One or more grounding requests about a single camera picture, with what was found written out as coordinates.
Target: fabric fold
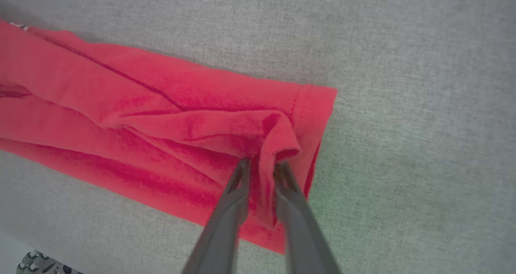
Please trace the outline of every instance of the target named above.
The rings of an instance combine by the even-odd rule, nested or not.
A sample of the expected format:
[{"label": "fabric fold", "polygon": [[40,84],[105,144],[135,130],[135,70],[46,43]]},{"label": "fabric fold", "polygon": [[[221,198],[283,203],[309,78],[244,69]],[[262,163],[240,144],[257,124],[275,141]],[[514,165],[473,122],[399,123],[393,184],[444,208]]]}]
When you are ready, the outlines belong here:
[{"label": "fabric fold", "polygon": [[273,165],[308,196],[336,90],[4,22],[0,43],[0,149],[199,224],[249,157],[241,237],[283,252]]}]

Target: folded t-shirt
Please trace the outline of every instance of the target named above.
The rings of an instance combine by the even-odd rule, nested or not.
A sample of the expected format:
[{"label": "folded t-shirt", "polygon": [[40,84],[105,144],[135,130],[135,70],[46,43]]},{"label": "folded t-shirt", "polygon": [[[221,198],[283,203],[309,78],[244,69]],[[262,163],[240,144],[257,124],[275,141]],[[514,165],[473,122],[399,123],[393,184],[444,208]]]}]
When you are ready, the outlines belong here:
[{"label": "folded t-shirt", "polygon": [[240,237],[276,252],[273,165],[308,197],[336,94],[0,21],[0,149],[200,225],[249,157]]}]

